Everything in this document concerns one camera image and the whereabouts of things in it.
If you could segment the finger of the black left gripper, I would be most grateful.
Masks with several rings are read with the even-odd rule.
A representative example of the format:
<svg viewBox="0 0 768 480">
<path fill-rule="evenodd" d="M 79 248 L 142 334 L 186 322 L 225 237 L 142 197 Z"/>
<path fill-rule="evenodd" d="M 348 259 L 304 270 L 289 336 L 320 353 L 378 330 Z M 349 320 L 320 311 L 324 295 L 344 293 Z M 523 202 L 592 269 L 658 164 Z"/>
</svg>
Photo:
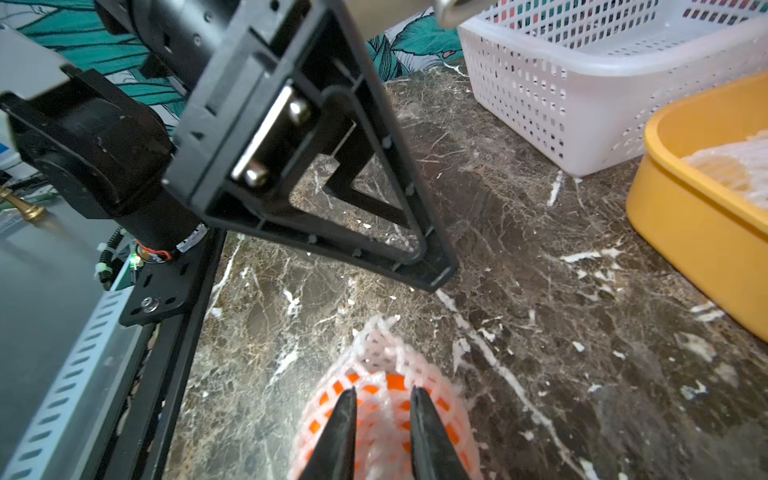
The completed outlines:
<svg viewBox="0 0 768 480">
<path fill-rule="evenodd" d="M 219 225 L 304 248 L 433 292 L 458 260 L 374 64 L 340 1 L 244 1 L 209 64 L 230 86 L 203 181 Z M 397 247 L 291 201 L 320 157 L 326 195 L 405 230 Z"/>
</svg>

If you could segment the netted orange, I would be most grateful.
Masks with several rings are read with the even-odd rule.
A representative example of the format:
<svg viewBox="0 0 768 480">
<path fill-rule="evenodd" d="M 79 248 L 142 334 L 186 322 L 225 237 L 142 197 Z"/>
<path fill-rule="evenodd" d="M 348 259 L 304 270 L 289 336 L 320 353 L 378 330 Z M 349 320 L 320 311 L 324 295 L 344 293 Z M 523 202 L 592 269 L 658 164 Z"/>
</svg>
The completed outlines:
<svg viewBox="0 0 768 480">
<path fill-rule="evenodd" d="M 371 317 L 327 371 L 304 408 L 289 478 L 299 479 L 340 394 L 357 394 L 353 479 L 415 479 L 411 468 L 410 396 L 424 388 L 470 479 L 481 478 L 467 410 L 453 385 L 420 353 L 391 333 L 395 318 Z"/>
</svg>

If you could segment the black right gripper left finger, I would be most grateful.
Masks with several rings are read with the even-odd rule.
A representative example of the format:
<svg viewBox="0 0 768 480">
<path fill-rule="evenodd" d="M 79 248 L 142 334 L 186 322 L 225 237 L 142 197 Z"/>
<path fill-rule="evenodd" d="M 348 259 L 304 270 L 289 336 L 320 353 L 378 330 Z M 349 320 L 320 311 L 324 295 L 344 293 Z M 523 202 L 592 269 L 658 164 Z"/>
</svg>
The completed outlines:
<svg viewBox="0 0 768 480">
<path fill-rule="evenodd" d="M 352 480 L 355 472 L 357 394 L 344 390 L 307 461 L 300 480 Z"/>
</svg>

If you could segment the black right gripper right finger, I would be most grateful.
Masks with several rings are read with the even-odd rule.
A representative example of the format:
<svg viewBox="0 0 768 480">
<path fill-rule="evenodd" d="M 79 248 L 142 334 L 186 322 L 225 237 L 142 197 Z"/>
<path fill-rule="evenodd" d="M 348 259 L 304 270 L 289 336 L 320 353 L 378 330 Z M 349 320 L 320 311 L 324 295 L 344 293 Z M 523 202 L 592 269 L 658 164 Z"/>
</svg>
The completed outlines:
<svg viewBox="0 0 768 480">
<path fill-rule="evenodd" d="M 410 396 L 410 443 L 416 480 L 470 479 L 429 393 L 418 386 Z"/>
</svg>

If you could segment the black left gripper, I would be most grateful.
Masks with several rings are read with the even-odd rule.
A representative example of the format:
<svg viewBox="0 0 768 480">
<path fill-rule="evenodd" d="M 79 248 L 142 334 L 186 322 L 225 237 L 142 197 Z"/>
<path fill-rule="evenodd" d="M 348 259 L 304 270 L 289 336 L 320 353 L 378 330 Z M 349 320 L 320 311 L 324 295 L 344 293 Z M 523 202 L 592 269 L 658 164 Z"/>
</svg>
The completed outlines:
<svg viewBox="0 0 768 480">
<path fill-rule="evenodd" d="M 333 1 L 99 1 L 113 33 L 149 50 L 147 77 L 188 93 L 163 178 L 191 210 L 228 209 L 280 186 L 319 117 L 303 72 L 336 26 Z"/>
</svg>

